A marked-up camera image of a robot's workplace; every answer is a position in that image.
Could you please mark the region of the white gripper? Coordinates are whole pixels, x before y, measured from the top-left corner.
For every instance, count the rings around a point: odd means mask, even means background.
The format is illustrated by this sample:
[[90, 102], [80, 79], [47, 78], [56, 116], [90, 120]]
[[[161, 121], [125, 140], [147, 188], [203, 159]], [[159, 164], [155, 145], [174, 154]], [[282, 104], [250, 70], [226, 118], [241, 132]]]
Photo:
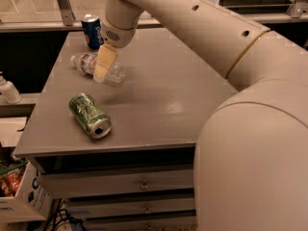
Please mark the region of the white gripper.
[[116, 48], [127, 46], [133, 39], [137, 29], [137, 18], [117, 14], [116, 16], [104, 15], [102, 19], [102, 36], [106, 43], [99, 48], [96, 58], [93, 80], [102, 83], [107, 76], [109, 68], [116, 59]]

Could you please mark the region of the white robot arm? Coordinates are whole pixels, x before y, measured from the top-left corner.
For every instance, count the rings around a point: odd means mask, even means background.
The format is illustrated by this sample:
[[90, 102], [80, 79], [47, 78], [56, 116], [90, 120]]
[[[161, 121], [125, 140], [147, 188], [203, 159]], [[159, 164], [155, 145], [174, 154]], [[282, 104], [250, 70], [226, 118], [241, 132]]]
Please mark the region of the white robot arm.
[[104, 39], [126, 46], [142, 12], [237, 90], [197, 140], [198, 231], [308, 231], [308, 53], [209, 0], [107, 0]]

